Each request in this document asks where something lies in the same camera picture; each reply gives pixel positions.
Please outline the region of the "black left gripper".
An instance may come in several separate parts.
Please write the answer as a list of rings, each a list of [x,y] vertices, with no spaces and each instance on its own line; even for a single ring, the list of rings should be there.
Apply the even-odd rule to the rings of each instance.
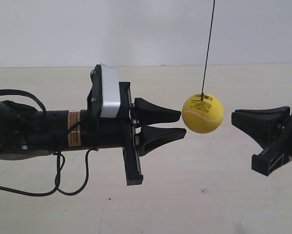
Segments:
[[[139,156],[145,156],[151,151],[168,143],[181,140],[187,131],[184,128],[159,128],[148,125],[177,122],[181,112],[155,105],[141,97],[136,97],[134,113],[138,133],[133,121],[133,110],[130,92],[130,82],[120,82],[121,105],[115,118],[90,118],[82,124],[82,147],[98,149],[122,148],[125,165],[126,184],[140,185],[143,175]]]

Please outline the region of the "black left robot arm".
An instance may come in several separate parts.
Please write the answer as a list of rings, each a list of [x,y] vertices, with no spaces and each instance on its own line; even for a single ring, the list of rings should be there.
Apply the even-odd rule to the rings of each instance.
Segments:
[[[158,128],[158,123],[177,122],[181,113],[154,105],[142,98],[131,100],[130,84],[119,82],[116,103],[103,102],[103,86],[92,84],[85,110],[48,111],[0,101],[0,159],[24,160],[56,155],[57,171],[63,167],[63,152],[121,148],[127,185],[140,185],[140,157],[186,135],[184,128]],[[0,96],[27,96],[20,90],[0,90]]]

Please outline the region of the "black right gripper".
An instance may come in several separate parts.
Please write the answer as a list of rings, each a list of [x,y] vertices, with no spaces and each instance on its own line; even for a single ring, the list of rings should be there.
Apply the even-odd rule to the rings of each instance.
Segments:
[[[237,109],[231,114],[231,123],[264,149],[252,155],[253,171],[269,176],[292,161],[292,114],[289,106],[263,110]]]

